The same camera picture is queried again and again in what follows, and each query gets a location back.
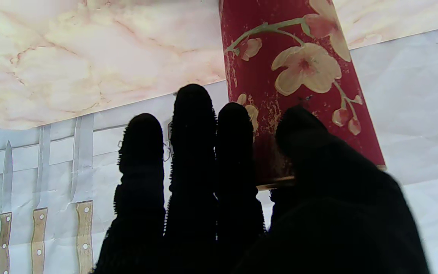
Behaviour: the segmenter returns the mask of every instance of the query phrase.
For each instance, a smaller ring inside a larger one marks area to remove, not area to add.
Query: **metal knife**
[[[3,167],[3,182],[1,194],[0,221],[0,274],[9,274],[9,236],[11,234],[11,191],[13,188],[13,153],[8,141],[5,150],[5,166]]]
[[[45,263],[45,227],[48,213],[48,180],[50,167],[50,129],[51,125],[40,127],[40,144],[38,151],[38,175],[35,186],[32,236],[32,273],[43,274]]]
[[[88,274],[94,265],[92,254],[92,154],[94,114],[77,118],[73,145],[71,202],[78,214],[77,256],[79,273]]]

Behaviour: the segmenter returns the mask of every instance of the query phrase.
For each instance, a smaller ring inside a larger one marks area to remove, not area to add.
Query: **red cylinder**
[[[332,0],[220,0],[219,12],[229,100],[252,119],[261,184],[292,176],[275,131],[299,103],[384,167]]]

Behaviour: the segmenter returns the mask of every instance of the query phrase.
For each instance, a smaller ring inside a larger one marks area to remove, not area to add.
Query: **gloved hand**
[[[130,266],[147,273],[226,273],[265,233],[256,199],[252,124],[243,106],[229,103],[216,119],[203,87],[181,88],[170,139],[172,196],[165,217],[160,123],[141,114],[127,126],[119,151],[117,217],[94,273],[129,272]],[[160,263],[149,255],[156,246],[160,258],[167,258]]]
[[[117,217],[94,273],[428,273],[398,184],[301,106],[276,131],[297,183],[271,191],[266,234],[252,134],[244,107],[227,104],[216,121],[203,87],[181,88],[165,216],[162,129],[150,114],[133,118],[119,151]]]

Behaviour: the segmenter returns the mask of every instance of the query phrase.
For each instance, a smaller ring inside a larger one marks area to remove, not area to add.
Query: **pink flower bud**
[[[361,124],[359,123],[358,119],[354,117],[349,120],[348,128],[349,131],[351,131],[351,133],[353,133],[354,135],[358,135],[361,132]]]
[[[332,113],[332,122],[339,127],[342,127],[349,120],[349,111],[345,108],[336,109]]]

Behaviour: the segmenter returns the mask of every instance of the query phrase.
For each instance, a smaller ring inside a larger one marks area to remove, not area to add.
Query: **marble backdrop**
[[[224,80],[217,2],[0,0],[0,128]],[[351,48],[438,29],[438,0],[334,4]]]

